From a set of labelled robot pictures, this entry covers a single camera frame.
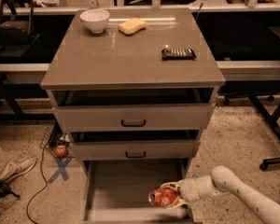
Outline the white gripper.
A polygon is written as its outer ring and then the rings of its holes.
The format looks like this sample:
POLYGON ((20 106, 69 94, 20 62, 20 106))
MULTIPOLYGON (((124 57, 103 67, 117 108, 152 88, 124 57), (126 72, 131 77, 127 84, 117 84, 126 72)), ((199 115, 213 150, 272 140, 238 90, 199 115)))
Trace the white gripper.
POLYGON ((194 203, 200 200, 200 194, 194 178, 186 178, 177 182, 166 182, 160 185, 161 189, 172 189, 180 192, 172 203, 165 206, 166 209, 176 209, 185 203, 194 203))

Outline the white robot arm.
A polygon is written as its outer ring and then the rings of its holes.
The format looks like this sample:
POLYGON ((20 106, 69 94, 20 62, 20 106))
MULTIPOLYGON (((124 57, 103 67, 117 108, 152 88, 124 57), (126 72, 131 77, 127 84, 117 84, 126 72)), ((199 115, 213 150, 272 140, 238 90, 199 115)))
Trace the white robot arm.
POLYGON ((264 224, 280 224, 280 204, 252 189, 225 166, 210 175, 167 182, 150 193, 152 205, 175 209, 203 198, 237 197, 264 224))

